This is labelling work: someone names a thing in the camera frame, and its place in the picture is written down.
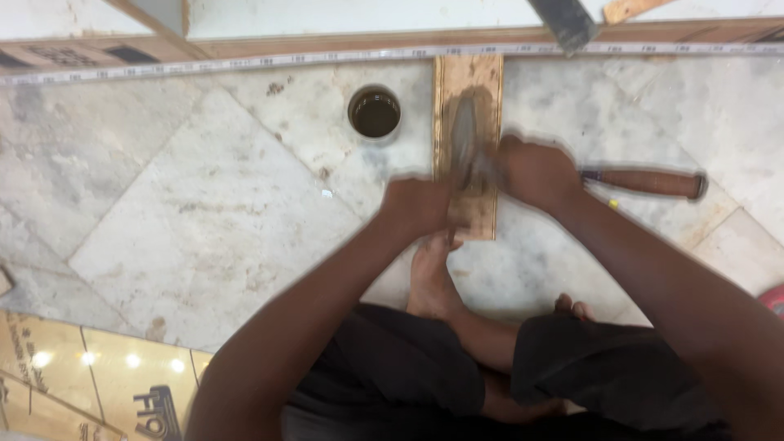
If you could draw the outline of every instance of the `wooden handle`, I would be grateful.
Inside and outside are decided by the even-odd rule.
[[[584,169],[583,179],[613,187],[654,195],[682,196],[696,200],[705,194],[708,180],[704,174],[674,173],[653,169]]]

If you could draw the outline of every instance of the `foot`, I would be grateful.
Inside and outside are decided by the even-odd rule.
[[[555,300],[555,312],[572,314],[581,320],[596,321],[596,316],[593,315],[593,308],[589,304],[582,301],[572,304],[572,298],[566,293],[562,293]]]
[[[446,322],[451,314],[465,308],[446,268],[449,252],[462,244],[441,231],[419,246],[411,263],[411,293],[405,308],[408,314]]]

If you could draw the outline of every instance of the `brown liquid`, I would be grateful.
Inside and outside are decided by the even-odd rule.
[[[394,130],[400,122],[397,100],[380,89],[360,91],[348,108],[351,125],[368,138],[380,138]]]

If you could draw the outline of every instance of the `tape measure markings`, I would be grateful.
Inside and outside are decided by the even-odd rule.
[[[327,53],[299,53],[289,55],[254,56],[232,60],[200,60],[181,63],[148,64],[143,66],[105,67],[77,71],[54,71],[7,75],[0,77],[0,86],[25,86],[76,83],[105,79],[150,78],[193,73],[224,72],[265,67],[283,67],[302,64],[340,63],[372,60],[417,60],[439,55],[476,55],[499,53],[502,55],[556,55],[562,53],[555,43],[499,44],[472,46],[424,46],[371,51],[344,51]],[[590,43],[577,53],[611,55],[651,54],[753,54],[781,55],[784,44],[712,44],[712,43]]]

